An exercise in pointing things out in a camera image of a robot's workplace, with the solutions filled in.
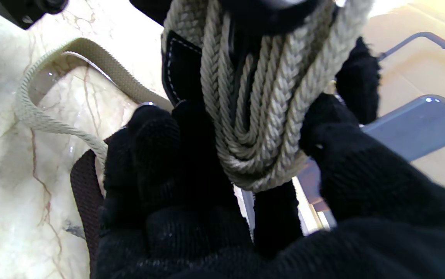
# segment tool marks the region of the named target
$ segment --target beige rope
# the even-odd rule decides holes
[[[334,3],[323,0],[302,27],[287,35],[263,37],[252,90],[245,92],[245,86],[240,86],[233,127],[229,111],[234,79],[227,49],[229,17],[217,0],[208,0],[205,20],[199,13],[204,1],[172,2],[164,39],[170,30],[196,45],[203,39],[205,108],[214,121],[219,159],[236,185],[258,192],[281,185],[300,171],[306,158],[298,147],[304,115],[348,58],[372,4],[373,0],[348,0],[331,26]],[[201,30],[203,37],[197,37]],[[241,85],[248,79],[253,60],[251,55],[246,58]],[[248,94],[246,131],[242,120]]]

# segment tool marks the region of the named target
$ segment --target white stitching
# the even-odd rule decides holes
[[[172,93],[174,94],[176,99],[178,99],[178,101],[181,101],[181,99],[179,98],[178,94],[176,93],[176,90],[174,90],[174,85],[172,84],[172,80],[171,80],[171,56],[172,56],[172,45],[173,45],[173,42],[178,42],[182,46],[185,46],[185,47],[191,49],[192,51],[195,51],[196,53],[198,53],[200,55],[201,55],[201,51],[193,48],[192,46],[189,46],[189,45],[183,43],[182,41],[180,41],[180,40],[178,40],[176,38],[172,38],[171,44],[169,46],[169,51],[167,52],[167,79],[169,81],[169,86],[171,87]]]
[[[178,42],[178,43],[182,44],[183,46],[186,46],[187,48],[191,49],[192,51],[194,51],[194,52],[196,52],[198,54],[201,54],[201,50],[195,49],[194,47],[189,46],[189,45],[185,44],[184,42],[182,42],[182,41],[180,41],[180,40],[178,40],[176,38],[172,38],[172,41],[173,42]]]

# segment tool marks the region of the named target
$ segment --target beige webbing strap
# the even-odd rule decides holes
[[[46,53],[24,74],[21,85],[17,89],[15,114],[28,127],[49,133],[78,136],[95,152],[99,162],[102,165],[105,163],[107,145],[103,140],[46,115],[29,96],[29,86],[38,72],[66,52],[77,53],[88,59],[135,102],[154,102],[163,109],[169,111],[172,109],[167,99],[143,86],[108,51],[89,39],[78,38]]]

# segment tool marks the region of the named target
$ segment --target white marble surface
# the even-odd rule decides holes
[[[88,148],[78,138],[33,132],[17,121],[12,106],[24,71],[45,52],[84,36],[163,94],[161,32],[127,0],[72,0],[28,31],[0,17],[0,278],[84,279],[89,273],[69,182],[72,165]],[[125,124],[136,107],[72,56],[45,69],[33,87],[47,113],[100,138]]]
[[[88,148],[75,137],[33,132],[17,122],[13,99],[24,71],[50,49],[84,36],[164,94],[161,26],[128,0],[69,2],[62,14],[46,15],[28,31],[0,17],[0,279],[85,279],[89,273],[69,182],[72,165]],[[385,13],[407,1],[378,2],[372,16],[380,16],[365,30],[376,52],[421,31],[445,39],[445,1],[415,1],[390,14]],[[445,97],[445,50],[418,39],[382,66],[382,114],[424,94]],[[47,113],[100,138],[120,128],[136,107],[100,73],[70,56],[42,71],[33,87]],[[415,164],[445,184],[445,148]]]

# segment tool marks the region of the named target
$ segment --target beige strap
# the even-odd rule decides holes
[[[302,169],[306,157],[298,141],[304,115],[348,58],[372,4],[373,0],[348,0],[332,23],[335,4],[322,0],[302,27],[263,37],[259,56],[246,58],[232,125],[235,76],[228,53],[229,16],[219,0],[173,0],[164,22],[162,48],[171,30],[201,47],[205,108],[215,125],[219,159],[237,186],[253,192],[270,189]],[[254,82],[245,92],[255,59]],[[247,99],[248,130],[243,125]]]
[[[172,110],[167,99],[143,86],[108,51],[89,39],[77,38],[46,53],[24,74],[21,86],[17,89],[15,114],[28,127],[49,133],[78,136],[95,152],[99,162],[102,165],[105,163],[107,145],[103,140],[46,115],[29,97],[29,86],[38,72],[65,52],[77,53],[88,59],[135,102],[154,102],[163,109]]]

